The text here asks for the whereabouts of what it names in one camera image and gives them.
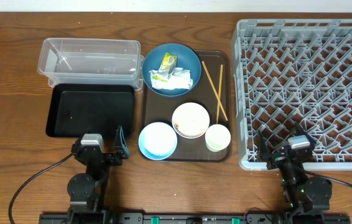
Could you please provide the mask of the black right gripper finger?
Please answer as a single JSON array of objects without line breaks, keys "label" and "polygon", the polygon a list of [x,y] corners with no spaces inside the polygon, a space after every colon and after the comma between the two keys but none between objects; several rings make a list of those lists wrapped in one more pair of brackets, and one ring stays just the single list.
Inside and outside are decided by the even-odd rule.
[{"label": "black right gripper finger", "polygon": [[299,125],[297,122],[294,124],[294,131],[293,131],[294,136],[301,136],[304,135],[308,138],[310,141],[310,145],[316,145],[316,140],[312,138],[304,129]]},{"label": "black right gripper finger", "polygon": [[257,135],[259,137],[259,144],[258,144],[259,155],[257,159],[261,162],[267,162],[271,156],[271,153],[267,148],[266,142],[260,130],[257,131]]}]

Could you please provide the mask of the light blue bowl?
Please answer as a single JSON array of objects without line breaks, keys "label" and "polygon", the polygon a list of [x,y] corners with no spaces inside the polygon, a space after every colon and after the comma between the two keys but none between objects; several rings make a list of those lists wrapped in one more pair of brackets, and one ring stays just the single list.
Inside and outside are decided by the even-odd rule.
[{"label": "light blue bowl", "polygon": [[145,126],[138,139],[141,154],[155,161],[171,156],[176,150],[177,143],[177,134],[173,127],[163,122],[154,122]]}]

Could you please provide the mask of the white cup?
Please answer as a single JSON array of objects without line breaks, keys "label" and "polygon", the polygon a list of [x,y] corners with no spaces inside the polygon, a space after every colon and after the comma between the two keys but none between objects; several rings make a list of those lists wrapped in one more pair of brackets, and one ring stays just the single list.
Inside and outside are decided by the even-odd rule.
[{"label": "white cup", "polygon": [[211,125],[205,133],[205,143],[208,150],[219,152],[226,149],[231,142],[231,133],[221,124]]}]

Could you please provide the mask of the white napkin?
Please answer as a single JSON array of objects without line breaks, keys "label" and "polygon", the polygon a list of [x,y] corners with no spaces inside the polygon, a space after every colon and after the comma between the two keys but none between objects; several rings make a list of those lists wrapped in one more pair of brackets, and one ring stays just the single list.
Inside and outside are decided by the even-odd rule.
[{"label": "white napkin", "polygon": [[149,74],[152,87],[156,90],[190,90],[193,86],[190,70],[180,67],[174,68],[171,72],[151,70]]}]

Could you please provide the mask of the yellow green snack wrapper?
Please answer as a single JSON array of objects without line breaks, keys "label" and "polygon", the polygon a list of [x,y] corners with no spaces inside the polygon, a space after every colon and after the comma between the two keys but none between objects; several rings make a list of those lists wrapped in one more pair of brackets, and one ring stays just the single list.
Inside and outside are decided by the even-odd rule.
[{"label": "yellow green snack wrapper", "polygon": [[177,58],[177,55],[173,55],[169,52],[165,53],[157,74],[159,80],[163,82],[167,82],[169,80],[174,68],[177,65]]}]

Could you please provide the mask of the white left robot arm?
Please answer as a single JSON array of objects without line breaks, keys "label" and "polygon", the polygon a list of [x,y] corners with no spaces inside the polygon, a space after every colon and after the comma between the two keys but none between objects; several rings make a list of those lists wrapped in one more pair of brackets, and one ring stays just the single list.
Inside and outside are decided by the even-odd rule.
[{"label": "white left robot arm", "polygon": [[74,175],[68,182],[70,208],[65,223],[108,224],[117,221],[117,216],[104,207],[104,198],[109,168],[120,166],[124,159],[129,158],[122,126],[116,130],[114,148],[114,153],[105,153],[100,134],[84,134],[73,143],[72,154],[86,166],[86,171]]}]

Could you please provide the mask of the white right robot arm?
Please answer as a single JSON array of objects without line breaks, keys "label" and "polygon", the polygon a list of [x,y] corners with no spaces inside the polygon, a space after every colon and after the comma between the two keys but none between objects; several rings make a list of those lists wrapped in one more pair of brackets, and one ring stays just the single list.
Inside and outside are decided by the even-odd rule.
[{"label": "white right robot arm", "polygon": [[325,223],[322,212],[330,209],[332,183],[304,169],[303,163],[312,158],[315,140],[299,124],[294,130],[295,136],[288,138],[288,144],[272,152],[262,132],[257,132],[258,159],[266,163],[267,169],[280,170],[284,197],[291,204],[291,209],[274,223]]}]

